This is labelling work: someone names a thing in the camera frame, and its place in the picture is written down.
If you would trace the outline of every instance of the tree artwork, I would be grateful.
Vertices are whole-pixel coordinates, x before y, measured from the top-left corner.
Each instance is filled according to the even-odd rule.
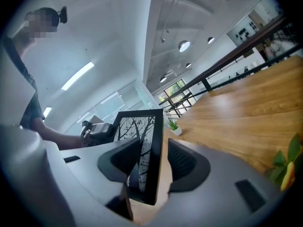
[[[122,118],[114,138],[114,141],[140,138],[140,160],[128,177],[127,186],[140,189],[142,192],[145,191],[154,124],[155,116]]]

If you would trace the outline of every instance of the wooden tabletop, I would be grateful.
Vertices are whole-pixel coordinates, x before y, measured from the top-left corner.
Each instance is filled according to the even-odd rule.
[[[168,139],[229,152],[263,173],[290,139],[303,133],[303,59],[293,56],[266,70],[205,93],[177,121],[183,133],[164,130],[158,200],[155,206],[131,201],[134,221],[150,221],[165,204],[172,182]]]

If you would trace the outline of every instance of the dark shirt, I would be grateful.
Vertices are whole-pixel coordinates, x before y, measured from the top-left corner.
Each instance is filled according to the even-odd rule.
[[[20,73],[24,76],[24,78],[29,82],[29,84],[36,90],[35,94],[33,95],[32,99],[30,100],[23,117],[21,119],[20,125],[23,128],[29,129],[30,122],[34,118],[42,118],[45,119],[41,106],[38,100],[38,90],[35,83],[34,78],[30,75],[25,67],[24,63],[22,62],[11,38],[5,37],[3,40],[4,48],[6,49],[7,54],[9,55],[12,62],[15,64],[16,68],[20,71]]]

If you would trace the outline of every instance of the hand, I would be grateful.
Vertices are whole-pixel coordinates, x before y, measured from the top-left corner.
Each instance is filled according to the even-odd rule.
[[[86,133],[84,135],[82,142],[85,145],[85,147],[87,147],[87,146],[96,146],[96,145],[99,144],[97,140],[92,138],[90,133]]]

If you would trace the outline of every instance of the black picture frame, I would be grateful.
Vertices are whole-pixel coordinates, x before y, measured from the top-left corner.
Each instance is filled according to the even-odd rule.
[[[111,131],[112,141],[122,118],[133,117],[148,117],[154,116],[154,128],[151,141],[151,153],[149,167],[147,170],[147,179],[145,185],[145,191],[141,192],[137,188],[128,187],[129,197],[139,202],[143,202],[149,205],[155,205],[157,202],[157,191],[160,177],[160,164],[162,155],[162,142],[163,142],[163,109],[151,109],[151,110],[138,110],[138,111],[123,111],[119,112]]]

